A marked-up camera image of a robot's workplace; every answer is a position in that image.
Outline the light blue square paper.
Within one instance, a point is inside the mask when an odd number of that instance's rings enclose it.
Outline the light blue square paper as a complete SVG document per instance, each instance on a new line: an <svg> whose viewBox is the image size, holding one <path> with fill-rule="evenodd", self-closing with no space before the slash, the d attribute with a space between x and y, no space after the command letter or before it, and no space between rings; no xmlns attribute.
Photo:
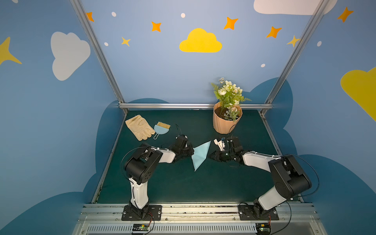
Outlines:
<svg viewBox="0 0 376 235"><path fill-rule="evenodd" d="M194 154L192 155L194 171L197 171L202 163L206 160L211 141L208 141L198 147L195 147Z"/></svg>

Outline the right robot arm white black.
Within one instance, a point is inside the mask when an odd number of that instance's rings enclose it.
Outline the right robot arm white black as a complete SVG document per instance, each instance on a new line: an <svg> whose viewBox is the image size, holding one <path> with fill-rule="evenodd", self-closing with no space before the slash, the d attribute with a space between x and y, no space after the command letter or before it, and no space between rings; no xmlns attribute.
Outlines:
<svg viewBox="0 0 376 235"><path fill-rule="evenodd" d="M235 161L240 165L265 170L274 186L253 201L238 205L241 220L278 220L276 207L312 187L311 180L293 155L268 155L246 151L238 137L213 140L218 150L209 155L217 162Z"/></svg>

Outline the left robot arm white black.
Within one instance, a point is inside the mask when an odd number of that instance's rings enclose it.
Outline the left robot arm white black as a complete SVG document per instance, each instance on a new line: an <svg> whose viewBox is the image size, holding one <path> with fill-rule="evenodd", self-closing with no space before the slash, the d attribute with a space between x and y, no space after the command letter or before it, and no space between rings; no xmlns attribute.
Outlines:
<svg viewBox="0 0 376 235"><path fill-rule="evenodd" d="M159 163L171 164L194 154L192 143L185 135L176 138L170 148L154 147L142 143L123 166L131 186L131 199L123 209L122 221L160 221L161 205L151 205L147 194L148 181Z"/></svg>

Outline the terracotta flower pot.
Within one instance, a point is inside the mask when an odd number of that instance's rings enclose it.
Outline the terracotta flower pot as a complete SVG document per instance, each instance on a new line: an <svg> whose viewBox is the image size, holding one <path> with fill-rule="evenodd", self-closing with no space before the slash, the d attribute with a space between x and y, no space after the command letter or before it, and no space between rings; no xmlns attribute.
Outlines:
<svg viewBox="0 0 376 235"><path fill-rule="evenodd" d="M229 134L231 133L240 119L242 118L243 111L240 106L235 106L239 112L236 120L225 120L221 117L220 111L221 111L221 103L218 102L214 105L213 108L213 127L215 131L219 134Z"/></svg>

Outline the small blue hand brush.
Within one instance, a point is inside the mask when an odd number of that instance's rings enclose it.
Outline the small blue hand brush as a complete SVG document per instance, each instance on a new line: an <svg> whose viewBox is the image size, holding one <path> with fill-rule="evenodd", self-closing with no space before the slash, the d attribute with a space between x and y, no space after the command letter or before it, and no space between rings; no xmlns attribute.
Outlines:
<svg viewBox="0 0 376 235"><path fill-rule="evenodd" d="M153 137L154 140L157 140L160 135L166 134L170 129L170 125L163 123L163 122L158 122L156 125L154 125L154 131L155 135Z"/></svg>

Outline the beige work glove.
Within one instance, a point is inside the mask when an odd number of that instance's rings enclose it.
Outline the beige work glove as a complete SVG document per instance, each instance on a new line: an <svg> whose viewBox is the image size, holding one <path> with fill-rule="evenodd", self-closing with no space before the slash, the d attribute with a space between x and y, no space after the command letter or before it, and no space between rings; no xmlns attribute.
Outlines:
<svg viewBox="0 0 376 235"><path fill-rule="evenodd" d="M126 120L125 124L138 141L147 140L156 133L141 115L136 115L135 117Z"/></svg>

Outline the artificial white flower plant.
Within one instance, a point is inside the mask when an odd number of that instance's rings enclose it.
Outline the artificial white flower plant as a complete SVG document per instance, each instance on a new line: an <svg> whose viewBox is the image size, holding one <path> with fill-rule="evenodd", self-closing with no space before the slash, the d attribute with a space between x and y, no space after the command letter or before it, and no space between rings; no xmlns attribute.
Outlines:
<svg viewBox="0 0 376 235"><path fill-rule="evenodd" d="M242 94L243 89L224 78L219 80L219 84L211 83L211 85L219 105L214 109L214 113L221 119L228 121L236 121L239 119L240 103L251 101Z"/></svg>

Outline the right controller board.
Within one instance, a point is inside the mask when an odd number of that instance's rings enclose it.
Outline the right controller board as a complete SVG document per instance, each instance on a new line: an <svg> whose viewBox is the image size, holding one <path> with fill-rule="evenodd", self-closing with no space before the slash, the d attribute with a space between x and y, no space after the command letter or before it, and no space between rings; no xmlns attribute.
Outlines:
<svg viewBox="0 0 376 235"><path fill-rule="evenodd" d="M256 224L256 234L257 235L270 235L271 234L271 225L266 223L257 223Z"/></svg>

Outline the controller board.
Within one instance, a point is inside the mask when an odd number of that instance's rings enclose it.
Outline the controller board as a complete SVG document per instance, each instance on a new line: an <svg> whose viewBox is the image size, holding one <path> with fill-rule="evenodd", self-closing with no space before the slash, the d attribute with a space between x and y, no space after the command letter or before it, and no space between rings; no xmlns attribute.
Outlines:
<svg viewBox="0 0 376 235"><path fill-rule="evenodd" d="M256 234L257 235L270 235L271 234L271 225L266 223L257 223L256 224Z"/></svg>
<svg viewBox="0 0 376 235"><path fill-rule="evenodd" d="M150 229L149 225L146 224L133 224L132 225L132 233L148 233Z"/></svg>

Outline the left controller board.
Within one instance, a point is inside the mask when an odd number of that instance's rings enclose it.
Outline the left controller board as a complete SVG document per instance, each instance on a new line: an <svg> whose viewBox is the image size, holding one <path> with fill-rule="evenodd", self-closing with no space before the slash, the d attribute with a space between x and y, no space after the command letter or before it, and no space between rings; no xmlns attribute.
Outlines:
<svg viewBox="0 0 376 235"><path fill-rule="evenodd" d="M132 225L132 233L148 233L150 229L149 225L146 224L133 224Z"/></svg>

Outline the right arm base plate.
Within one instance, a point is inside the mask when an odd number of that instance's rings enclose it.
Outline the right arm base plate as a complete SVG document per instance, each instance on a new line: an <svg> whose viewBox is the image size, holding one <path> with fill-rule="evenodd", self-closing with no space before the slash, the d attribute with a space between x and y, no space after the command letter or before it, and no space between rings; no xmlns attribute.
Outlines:
<svg viewBox="0 0 376 235"><path fill-rule="evenodd" d="M263 221L274 221L279 220L276 208L270 210L264 210L258 205L249 205L245 203L240 203L238 205L238 212L241 220L251 221L251 220L263 220Z"/></svg>

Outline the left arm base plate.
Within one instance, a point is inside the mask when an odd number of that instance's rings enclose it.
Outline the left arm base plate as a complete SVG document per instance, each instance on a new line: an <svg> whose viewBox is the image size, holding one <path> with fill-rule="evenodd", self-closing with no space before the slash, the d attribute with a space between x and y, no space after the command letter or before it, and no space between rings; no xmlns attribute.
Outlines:
<svg viewBox="0 0 376 235"><path fill-rule="evenodd" d="M122 221L160 221L162 216L161 205L146 205L142 209L138 209L133 204L126 205L123 209Z"/></svg>

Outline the aluminium back frame bar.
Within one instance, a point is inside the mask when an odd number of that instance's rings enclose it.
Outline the aluminium back frame bar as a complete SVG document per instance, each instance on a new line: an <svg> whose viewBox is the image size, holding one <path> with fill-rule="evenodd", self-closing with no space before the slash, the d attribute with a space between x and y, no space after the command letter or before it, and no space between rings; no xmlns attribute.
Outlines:
<svg viewBox="0 0 376 235"><path fill-rule="evenodd" d="M121 109L212 109L212 103L119 103ZM242 109L272 109L272 104L241 104Z"/></svg>

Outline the aluminium front rail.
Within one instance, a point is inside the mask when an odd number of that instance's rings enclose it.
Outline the aluminium front rail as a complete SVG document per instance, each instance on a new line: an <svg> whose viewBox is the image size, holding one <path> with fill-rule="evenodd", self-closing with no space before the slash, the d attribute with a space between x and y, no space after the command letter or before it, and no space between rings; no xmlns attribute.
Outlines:
<svg viewBox="0 0 376 235"><path fill-rule="evenodd" d="M86 204L74 235L256 235L256 224L271 225L271 235L325 235L321 219L310 203L277 206L279 220L244 221L239 203L157 203L160 221L122 221L124 204ZM133 224L150 226L148 233L132 233Z"/></svg>

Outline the right aluminium frame post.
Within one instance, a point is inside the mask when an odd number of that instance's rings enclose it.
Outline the right aluminium frame post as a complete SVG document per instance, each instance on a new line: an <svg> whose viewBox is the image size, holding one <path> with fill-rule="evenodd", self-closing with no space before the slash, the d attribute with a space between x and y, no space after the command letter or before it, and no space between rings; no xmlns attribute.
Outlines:
<svg viewBox="0 0 376 235"><path fill-rule="evenodd" d="M305 27L302 35L301 40L298 42L298 45L293 50L289 60L287 61L286 66L282 70L282 73L278 77L275 85L273 86L270 94L268 95L265 105L271 106L270 109L272 109L272 103L274 99L276 98L277 94L279 93L280 89L282 88L283 84L287 80L288 75L292 71L294 65L298 61L301 53L303 52L305 46L307 45L308 41L310 40L311 36L313 35L314 31L316 30L317 26L319 25L321 19L325 15L325 10L327 6L329 5L329 0L320 1L318 3L317 8L313 12L313 15L311 16L307 26Z"/></svg>

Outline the aluminium frame post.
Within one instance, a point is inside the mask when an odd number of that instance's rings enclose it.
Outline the aluminium frame post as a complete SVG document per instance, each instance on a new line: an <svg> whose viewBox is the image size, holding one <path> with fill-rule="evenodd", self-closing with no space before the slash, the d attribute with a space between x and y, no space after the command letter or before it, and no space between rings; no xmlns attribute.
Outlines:
<svg viewBox="0 0 376 235"><path fill-rule="evenodd" d="M319 25L321 19L325 15L325 10L327 6L329 5L329 0L320 1L318 3L317 8L313 12L313 15L311 16L307 26L305 27L302 35L301 40L298 42L298 45L293 50L289 60L287 61L286 66L282 70L282 73L278 77L275 85L273 86L270 94L268 95L265 105L271 106L270 109L272 109L272 103L274 99L276 98L277 94L279 93L280 89L282 88L283 84L287 80L288 75L292 71L294 65L298 61L301 53L303 52L305 46L307 45L308 41L310 40L311 36L313 35L314 31L316 30L317 26Z"/></svg>
<svg viewBox="0 0 376 235"><path fill-rule="evenodd" d="M127 115L128 113L128 108L121 108L120 105L121 104L125 104L125 100L123 98L123 95L120 91L120 88L118 86L118 83L114 77L114 74L109 66L109 63L107 61L107 59L105 58L105 55L104 55L104 52L101 48L101 45L96 37L96 34L94 32L94 29L91 25L91 21L89 20L87 14L86 14L86 11L84 9L84 6L82 4L82 1L79 1L79 0L70 0L72 6L73 6L73 9L77 15L77 17L79 18L80 22L81 22L81 25L91 43L91 46L93 47L94 49L94 52L102 66L102 69L109 81L109 84L111 85L111 88L118 100L118 106L119 108L124 112L125 115Z"/></svg>

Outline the left aluminium frame post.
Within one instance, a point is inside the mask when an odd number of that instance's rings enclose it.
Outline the left aluminium frame post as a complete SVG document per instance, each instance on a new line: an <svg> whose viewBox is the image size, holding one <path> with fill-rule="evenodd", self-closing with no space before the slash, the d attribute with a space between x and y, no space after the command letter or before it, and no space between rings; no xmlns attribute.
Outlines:
<svg viewBox="0 0 376 235"><path fill-rule="evenodd" d="M105 55L104 55L104 52L101 48L101 45L96 37L96 34L94 32L94 29L91 25L91 21L89 20L87 14L86 14L86 11L84 9L84 6L82 4L82 1L79 1L79 0L70 0L72 6L73 6L73 9L77 15L77 17L79 18L80 22L81 22L81 25L91 43L91 46L93 47L94 49L94 52L102 66L102 69L109 81L109 84L111 85L111 88L118 100L118 106L119 108L124 112L125 115L127 115L128 113L128 108L121 108L120 105L121 104L125 104L125 100L123 98L123 95L120 91L120 88L118 86L118 83L114 77L114 74L109 66L109 63L107 61L107 59L105 58Z"/></svg>

